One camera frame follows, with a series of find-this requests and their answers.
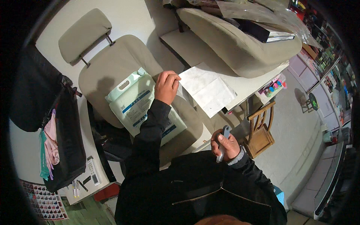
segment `color swatch chart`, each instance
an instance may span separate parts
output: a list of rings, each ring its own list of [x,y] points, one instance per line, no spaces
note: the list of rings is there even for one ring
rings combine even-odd
[[[51,193],[44,185],[20,180],[30,205],[38,217],[45,220],[68,220],[60,195]]]

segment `pink cloth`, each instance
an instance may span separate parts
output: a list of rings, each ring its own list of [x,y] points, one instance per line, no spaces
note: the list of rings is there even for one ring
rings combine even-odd
[[[46,165],[50,172],[50,178],[53,180],[51,170],[54,169],[53,165],[60,162],[58,144],[56,143],[55,109],[53,109],[50,121],[45,125],[44,133],[46,136],[46,141],[44,143]]]

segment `air conditioner remote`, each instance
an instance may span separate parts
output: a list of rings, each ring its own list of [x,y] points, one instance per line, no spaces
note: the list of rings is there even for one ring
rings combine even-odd
[[[92,156],[90,156],[87,159],[87,167],[89,168],[90,176],[91,176],[91,179],[93,180],[95,186],[101,184],[101,179],[99,177],[99,173],[98,173],[98,170],[96,169],[95,161]]]

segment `left hand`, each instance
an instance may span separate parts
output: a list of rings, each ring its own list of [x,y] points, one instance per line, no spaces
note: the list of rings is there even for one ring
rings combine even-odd
[[[168,105],[174,101],[181,78],[174,71],[163,71],[155,84],[155,99]]]
[[[221,155],[219,146],[215,141],[216,134],[221,133],[221,132],[222,132],[222,129],[215,131],[213,133],[213,135],[211,137],[211,141],[210,141],[212,153],[216,156]],[[217,140],[219,141],[219,143],[222,146],[224,146],[224,149],[225,149],[224,158],[223,158],[224,162],[230,162],[233,158],[235,158],[240,153],[240,146],[238,144],[238,141],[232,134],[229,135],[229,139],[225,138],[223,135],[219,135],[217,137]]]

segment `book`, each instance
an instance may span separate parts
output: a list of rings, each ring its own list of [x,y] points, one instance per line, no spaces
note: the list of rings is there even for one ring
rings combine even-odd
[[[245,19],[234,19],[238,28],[259,40],[262,43],[270,43],[281,40],[292,40],[295,37],[294,33],[282,31],[279,28],[270,27],[265,24],[256,23]]]
[[[271,37],[292,37],[292,39],[294,39],[295,34],[294,33],[288,33],[286,31],[282,31],[280,29],[277,29],[275,27],[270,27],[267,26],[265,24],[262,23],[255,23],[257,25],[259,25],[260,27],[266,29],[267,31],[269,31],[269,38]]]

